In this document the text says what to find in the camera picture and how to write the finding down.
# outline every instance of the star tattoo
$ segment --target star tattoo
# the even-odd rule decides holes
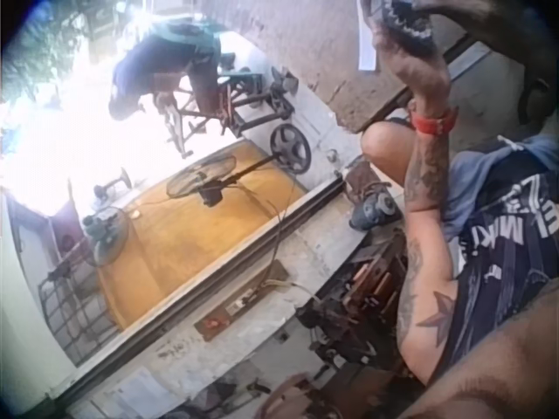
[[[419,327],[436,327],[437,328],[437,347],[439,347],[448,337],[451,330],[452,316],[454,314],[454,300],[450,297],[434,292],[435,300],[437,300],[437,312],[429,319],[425,319],[418,323]]]

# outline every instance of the hand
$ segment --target hand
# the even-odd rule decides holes
[[[373,38],[381,62],[406,84],[415,96],[418,112],[428,118],[439,118],[448,109],[451,77],[439,51],[432,57],[417,58],[406,52],[388,29],[374,23]]]

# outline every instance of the seated person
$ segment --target seated person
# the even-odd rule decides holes
[[[196,24],[154,24],[149,33],[114,68],[109,112],[115,120],[125,120],[140,109],[138,101],[153,93],[161,109],[174,100],[172,93],[181,78],[188,75],[198,108],[203,113],[218,113],[220,108],[217,66],[220,57],[217,37]]]
[[[362,138],[369,160],[404,186],[397,343],[414,375],[434,382],[404,417],[544,417],[559,405],[556,120],[449,163],[456,113],[442,56],[412,57],[381,25],[374,39],[383,68],[415,98],[412,128],[381,122]],[[455,237],[466,259],[456,278]]]

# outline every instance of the wooden board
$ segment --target wooden board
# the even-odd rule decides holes
[[[264,154],[249,141],[229,151],[237,158],[234,172]],[[141,216],[119,258],[100,268],[100,281],[117,324],[126,328],[179,286],[276,217],[305,191],[272,163],[242,179],[242,189],[226,189],[216,207],[205,207],[198,195],[167,200],[166,183],[149,189],[126,208]]]
[[[404,92],[388,72],[359,72],[359,26],[355,0],[204,0],[201,12],[287,67],[337,115],[360,132],[384,119]],[[473,41],[454,22],[433,17],[443,52],[464,51]]]
[[[194,327],[206,342],[211,341],[275,289],[273,286],[267,286],[257,291],[265,280],[284,281],[288,276],[283,264],[277,259],[274,260],[269,271],[268,267],[264,268],[203,319],[196,322]]]

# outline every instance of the workbench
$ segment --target workbench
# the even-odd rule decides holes
[[[376,0],[379,17],[380,0]],[[200,11],[247,38],[278,67],[286,67],[353,133],[385,119],[405,97],[386,71],[360,72],[355,0],[205,0]],[[454,22],[435,16],[435,39],[448,62],[473,44]]]

